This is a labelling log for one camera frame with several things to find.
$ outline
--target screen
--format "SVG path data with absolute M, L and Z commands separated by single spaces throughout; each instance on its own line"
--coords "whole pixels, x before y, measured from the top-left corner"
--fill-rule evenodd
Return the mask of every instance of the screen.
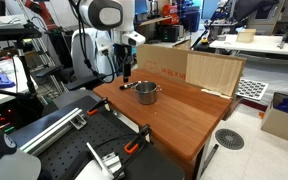
M 147 0 L 135 0 L 135 14 L 147 13 Z

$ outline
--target wooden board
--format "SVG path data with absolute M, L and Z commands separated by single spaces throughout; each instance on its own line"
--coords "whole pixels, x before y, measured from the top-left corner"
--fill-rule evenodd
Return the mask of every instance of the wooden board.
M 167 19 L 171 19 L 171 17 L 164 17 L 164 18 L 161 17 L 161 18 L 151 19 L 151 20 L 142 22 L 139 26 L 145 26 L 145 25 L 148 25 L 148 24 L 157 23 L 157 22 L 164 21 L 164 20 L 167 20 Z
M 152 136 L 186 161 L 200 151 L 231 104 L 229 99 L 143 69 L 132 71 L 129 82 L 136 81 L 153 81 L 163 88 L 154 104 L 139 104 L 135 92 L 120 90 L 119 86 L 124 85 L 122 77 L 96 87 L 94 92 L 108 97 L 113 108 L 137 125 L 149 124 Z
M 185 81 L 232 97 L 244 65 L 243 59 L 189 54 Z

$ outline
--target black table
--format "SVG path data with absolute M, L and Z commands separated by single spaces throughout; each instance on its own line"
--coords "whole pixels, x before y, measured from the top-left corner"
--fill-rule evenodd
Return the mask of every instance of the black table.
M 86 113 L 94 104 L 95 100 L 90 96 L 85 96 L 12 133 L 10 136 L 20 147 L 74 108 L 78 107 L 83 110 L 83 113 Z M 67 178 L 68 171 L 71 170 L 70 165 L 74 162 L 74 159 L 79 154 L 88 151 L 86 142 L 96 147 L 96 145 L 114 137 L 134 133 L 133 130 L 116 118 L 112 112 L 106 111 L 104 108 L 100 108 L 99 112 L 91 117 L 87 116 L 86 120 L 88 122 L 86 127 L 80 131 L 71 129 L 38 156 L 41 160 L 42 168 L 49 171 L 53 179 L 64 179 L 63 175 Z M 132 138 L 133 136 L 124 136 L 95 150 L 100 157 L 114 151 L 119 155 L 123 164 L 130 157 L 124 152 L 123 147 Z M 152 144 L 146 144 L 124 172 L 125 180 L 184 179 L 184 171 L 157 151 Z

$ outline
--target wooden table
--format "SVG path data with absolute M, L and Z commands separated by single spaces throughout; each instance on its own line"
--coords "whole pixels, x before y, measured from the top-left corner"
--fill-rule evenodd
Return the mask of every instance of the wooden table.
M 139 104 L 135 92 L 119 89 L 124 84 L 122 77 L 95 88 L 94 92 L 108 97 L 113 108 L 137 125 L 149 124 L 161 149 L 184 166 L 188 176 L 194 177 L 196 155 L 229 109 L 231 100 L 142 69 L 132 71 L 130 82 L 136 81 L 153 81 L 160 85 L 162 91 L 158 92 L 157 102 Z

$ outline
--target white table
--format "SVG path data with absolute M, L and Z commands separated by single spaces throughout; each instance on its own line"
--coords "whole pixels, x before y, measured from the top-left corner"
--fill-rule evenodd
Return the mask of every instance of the white table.
M 251 51 L 288 55 L 288 43 L 284 44 L 283 49 L 277 47 L 282 41 L 281 36 L 255 36 L 251 43 L 236 42 L 236 39 L 237 35 L 226 35 L 225 41 L 214 41 L 210 44 L 210 47 L 236 51 Z
M 17 82 L 18 82 L 18 92 L 21 92 L 21 93 L 27 92 L 28 91 L 28 87 L 26 85 L 27 80 L 26 80 L 26 77 L 25 77 L 25 73 L 24 73 L 24 69 L 23 69 L 22 63 L 21 63 L 21 61 L 19 60 L 18 57 L 14 57 L 14 62 L 15 62 L 15 66 L 16 66 L 16 69 L 17 69 L 17 71 L 16 71 L 17 73 L 16 74 L 17 74 Z M 7 75 L 7 77 L 11 81 L 16 82 L 12 60 L 1 61 L 0 62 L 0 67 L 1 67 L 0 72 L 3 69 L 5 71 L 5 74 Z M 31 78 L 31 79 L 32 79 L 32 81 L 34 83 L 35 89 L 37 89 L 36 82 L 34 81 L 33 78 Z M 14 86 L 12 88 L 5 88 L 5 89 L 2 89 L 2 90 L 6 90 L 6 91 L 10 91 L 10 92 L 16 92 L 16 86 Z M 15 97 L 0 94 L 0 104 L 8 102 L 8 101 L 13 100 L 13 99 L 15 99 Z

